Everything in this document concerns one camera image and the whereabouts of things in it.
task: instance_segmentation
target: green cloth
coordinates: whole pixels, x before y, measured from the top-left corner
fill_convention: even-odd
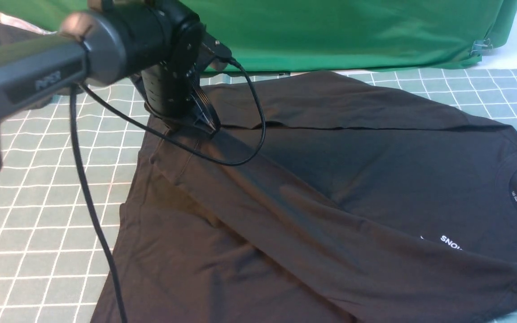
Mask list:
[[[504,45],[517,0],[183,0],[252,72],[476,64],[475,41]],[[86,0],[0,0],[56,30]]]

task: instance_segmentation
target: white grid line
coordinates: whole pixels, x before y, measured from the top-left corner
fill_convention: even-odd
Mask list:
[[[55,115],[55,113],[57,112],[57,107],[58,107],[58,106],[55,106],[55,111],[53,112],[53,115]],[[29,116],[29,113],[30,113],[30,112],[31,112],[31,111],[29,110],[29,111],[27,111],[27,113],[25,114],[25,120],[27,119],[27,116]],[[51,121],[49,121],[49,122],[47,123],[47,129],[49,128],[49,125],[51,125]],[[43,141],[43,137],[41,137],[41,140],[39,141],[39,145],[41,145],[41,142],[42,142],[42,141]],[[35,160],[35,155],[33,155],[33,158],[31,159],[31,164],[33,164],[33,160]],[[25,174],[24,174],[24,176],[23,176],[23,180],[22,180],[22,183],[24,183],[24,182],[25,182],[26,178],[27,178],[27,173],[25,173]],[[17,200],[17,198],[19,197],[19,193],[20,193],[20,190],[17,190],[17,193],[15,194],[15,197],[13,198],[12,207],[10,207],[10,208],[9,208],[9,210],[8,210],[8,212],[7,212],[6,216],[5,216],[4,222],[3,222],[3,223],[2,223],[2,225],[1,225],[1,228],[4,228],[4,227],[5,227],[5,224],[7,223],[7,220],[8,220],[8,218],[9,218],[9,214],[11,214],[11,210],[12,210],[12,208],[13,208],[13,205],[15,204],[15,202],[16,202],[16,200]]]
[[[510,110],[512,111],[512,113],[514,114],[514,116],[516,117],[517,119],[517,113],[516,111],[512,108],[512,104],[508,101],[508,99],[506,98],[506,96],[504,95],[504,91],[500,88],[500,86],[496,83],[496,80],[494,80],[494,77],[492,76],[492,74],[490,73],[490,79],[492,80],[492,82],[494,82],[494,84],[496,85],[496,87],[498,88],[498,90],[500,91],[500,94],[502,96],[502,98],[504,99],[504,101],[506,102],[506,104],[508,104]]]
[[[111,94],[112,94],[112,88],[109,87],[109,95],[107,96],[107,102],[109,102],[109,98],[111,98]],[[97,126],[97,132],[95,133],[95,139],[93,139],[93,145],[92,145],[92,148],[91,148],[91,151],[89,152],[89,155],[87,157],[87,162],[84,164],[84,171],[86,172],[87,171],[87,165],[91,162],[91,157],[92,157],[92,153],[93,153],[93,147],[95,146],[95,143],[97,141],[97,137],[99,136],[99,130],[101,129],[101,124],[103,123],[103,118],[101,118],[101,120],[99,121],[99,125]],[[79,195],[81,193],[82,189],[81,189],[81,186],[78,187],[78,190],[77,190],[77,194],[75,196],[75,200],[74,202],[76,203],[76,201],[79,199]],[[74,214],[74,211],[75,211],[76,207],[73,206],[71,208],[71,212],[69,214],[69,220],[67,221],[68,225],[71,223],[71,220],[73,218],[73,214]],[[61,250],[63,249],[63,244],[65,243],[65,238],[67,236],[67,232],[69,231],[69,229],[65,228],[64,231],[63,231],[63,237],[61,238],[61,244],[59,245],[59,252],[57,253],[57,256],[55,257],[55,261],[53,262],[53,266],[52,266],[52,269],[51,269],[51,277],[55,274],[55,270],[57,268],[57,262],[59,261],[59,256],[61,255]],[[49,278],[47,280],[47,286],[45,287],[45,292],[43,293],[43,299],[41,299],[41,307],[39,307],[39,310],[37,310],[37,316],[35,317],[35,323],[37,323],[37,321],[39,321],[39,316],[41,315],[41,310],[43,310],[43,304],[45,304],[45,300],[47,299],[47,293],[49,292],[49,287],[51,286],[51,281],[52,281],[52,278]]]
[[[49,124],[47,125],[47,129],[45,129],[45,132],[47,132],[47,130],[49,129],[49,126],[51,125],[51,122],[49,122]],[[41,137],[41,141],[39,142],[39,145],[37,147],[39,147],[41,145],[41,142],[43,141],[43,137]],[[63,156],[63,153],[65,152],[65,149],[66,149],[66,146],[69,142],[69,138],[66,139],[65,141],[65,144],[63,145],[63,149],[61,150],[61,153],[59,154],[59,159],[57,160],[57,163],[59,164],[61,162],[61,157]],[[35,161],[35,154],[33,154],[33,158],[31,159],[31,164],[30,166],[33,165],[33,162]],[[27,172],[25,172],[25,175],[24,175],[24,178],[23,178],[23,182],[21,183],[21,186],[23,186],[24,182],[25,182],[25,179],[27,178],[27,175],[29,174],[29,170],[27,170]],[[53,172],[53,175],[51,176],[51,182],[53,182],[54,178],[55,178],[55,174],[57,174],[57,168],[55,168],[55,171]],[[43,198],[43,205],[45,205],[45,202],[47,202],[47,198],[49,197],[49,192],[51,191],[51,186],[49,186],[47,188],[47,191],[45,192],[45,197]],[[35,220],[35,226],[37,226],[37,223],[39,223],[39,219],[41,219],[41,215],[43,214],[43,207],[41,207],[39,209],[39,213],[37,214],[37,219]],[[33,235],[35,234],[35,230],[32,230],[31,231],[31,234],[29,235],[29,239],[27,239],[27,243],[25,244],[25,249],[23,251],[27,251],[27,249],[29,248],[29,244],[31,243],[31,239],[33,238]],[[21,256],[21,259],[19,261],[19,265],[17,266],[17,270],[16,270],[16,273],[15,273],[15,278],[12,283],[11,283],[11,286],[9,287],[9,291],[8,291],[8,294],[7,296],[5,297],[5,301],[4,301],[4,308],[5,306],[8,304],[8,301],[9,301],[9,298],[11,297],[11,294],[12,294],[12,291],[13,291],[13,287],[15,286],[15,282],[17,281],[17,277],[19,276],[19,272],[21,270],[21,266],[23,265],[23,260],[25,260],[25,256],[26,256],[26,253],[24,253],[22,256]],[[4,314],[4,310],[2,309],[0,311],[0,320],[1,320],[1,317],[2,315]]]

